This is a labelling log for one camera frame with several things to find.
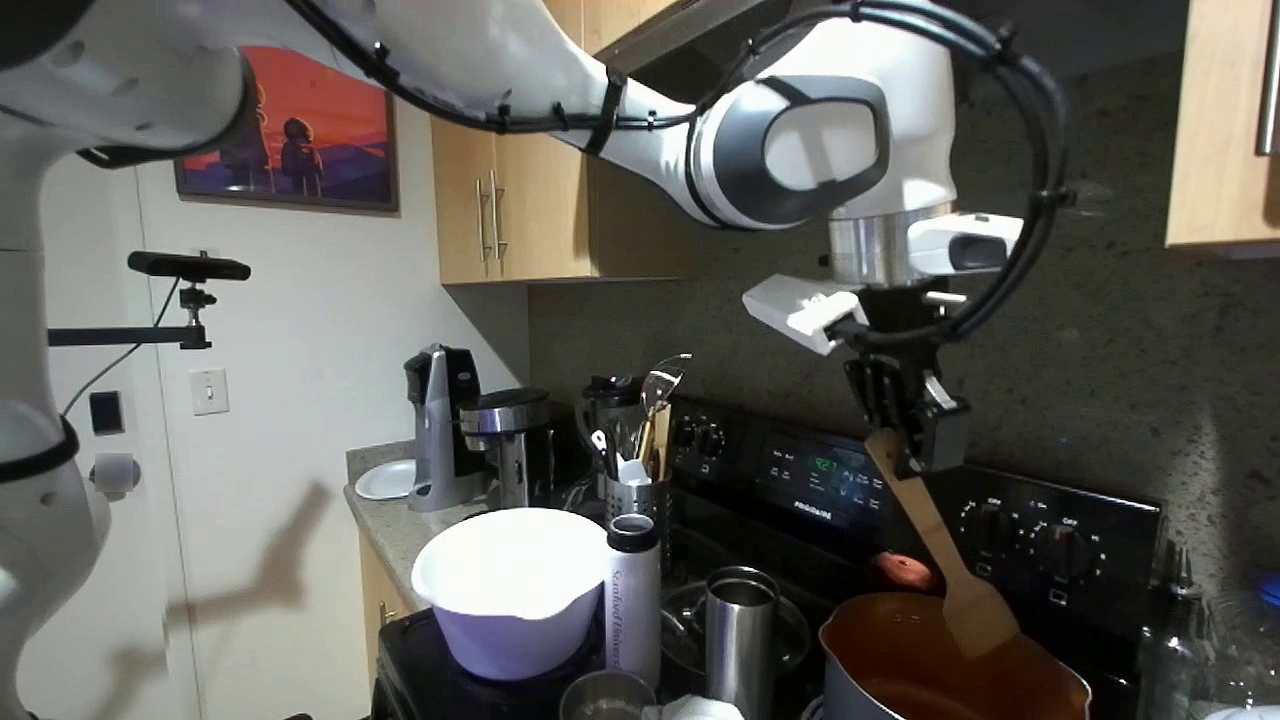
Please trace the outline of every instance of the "framed picture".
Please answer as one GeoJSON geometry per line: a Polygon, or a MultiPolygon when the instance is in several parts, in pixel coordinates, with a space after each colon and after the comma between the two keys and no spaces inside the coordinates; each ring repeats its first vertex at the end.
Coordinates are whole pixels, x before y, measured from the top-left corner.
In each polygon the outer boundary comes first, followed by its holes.
{"type": "Polygon", "coordinates": [[[396,213],[391,94],[283,48],[249,48],[256,129],[176,158],[184,198],[396,213]]]}

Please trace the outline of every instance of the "cooking pot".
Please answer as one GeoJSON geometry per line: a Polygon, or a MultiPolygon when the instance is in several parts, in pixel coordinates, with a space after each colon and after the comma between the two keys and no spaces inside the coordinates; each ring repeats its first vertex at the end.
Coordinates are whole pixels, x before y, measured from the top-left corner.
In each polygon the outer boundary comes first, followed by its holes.
{"type": "Polygon", "coordinates": [[[452,659],[483,678],[545,676],[584,648],[602,576],[602,529],[558,509],[461,518],[413,560],[452,659]]]}
{"type": "Polygon", "coordinates": [[[832,720],[1083,720],[1092,689],[1035,638],[963,657],[940,597],[868,591],[821,626],[832,720]]]}

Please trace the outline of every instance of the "black stove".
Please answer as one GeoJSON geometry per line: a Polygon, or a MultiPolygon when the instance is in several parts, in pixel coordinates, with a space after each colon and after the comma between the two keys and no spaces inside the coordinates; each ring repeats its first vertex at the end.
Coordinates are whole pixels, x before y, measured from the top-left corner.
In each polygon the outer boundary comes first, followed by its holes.
{"type": "MultiPolygon", "coordinates": [[[[875,555],[923,560],[920,540],[843,433],[674,394],[669,460],[663,611],[723,564],[768,570],[806,631],[776,676],[776,715],[800,720],[821,699],[821,622],[839,600],[890,588],[875,555]]],[[[970,570],[1010,600],[1027,637],[1092,678],[1092,715],[1127,720],[1158,509],[998,468],[928,485],[970,570]]],[[[663,619],[660,699],[702,692],[694,659],[674,650],[694,644],[670,631],[663,619]]],[[[461,671],[433,611],[389,622],[381,638],[384,713],[370,720],[553,720],[570,676],[599,668],[599,626],[565,668],[529,683],[461,671]]]]}

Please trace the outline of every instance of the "stainless steel canister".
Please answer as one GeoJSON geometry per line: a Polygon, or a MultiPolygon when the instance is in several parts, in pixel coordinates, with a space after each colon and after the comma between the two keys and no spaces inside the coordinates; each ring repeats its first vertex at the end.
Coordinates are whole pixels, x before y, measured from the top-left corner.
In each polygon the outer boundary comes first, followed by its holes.
{"type": "Polygon", "coordinates": [[[768,720],[776,664],[773,644],[776,580],[747,564],[716,566],[702,600],[709,697],[736,705],[744,720],[768,720]]]}

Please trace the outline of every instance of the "kitchen cabinet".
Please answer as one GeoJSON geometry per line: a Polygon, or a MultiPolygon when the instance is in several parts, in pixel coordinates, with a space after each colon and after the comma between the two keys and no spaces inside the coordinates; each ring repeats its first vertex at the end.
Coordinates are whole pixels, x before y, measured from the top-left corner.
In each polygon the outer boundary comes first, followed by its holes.
{"type": "MultiPolygon", "coordinates": [[[[549,0],[587,50],[669,0],[549,0]]],[[[492,135],[433,118],[445,284],[628,281],[687,267],[687,218],[660,186],[553,135],[492,135]]]]}
{"type": "Polygon", "coordinates": [[[1267,26],[1272,0],[1186,3],[1166,249],[1280,249],[1280,165],[1254,153],[1267,26]]]}
{"type": "Polygon", "coordinates": [[[381,626],[400,615],[413,615],[416,606],[405,600],[400,585],[391,580],[389,564],[376,555],[368,540],[361,540],[361,585],[365,585],[365,650],[368,650],[368,678],[370,678],[381,626]]]}

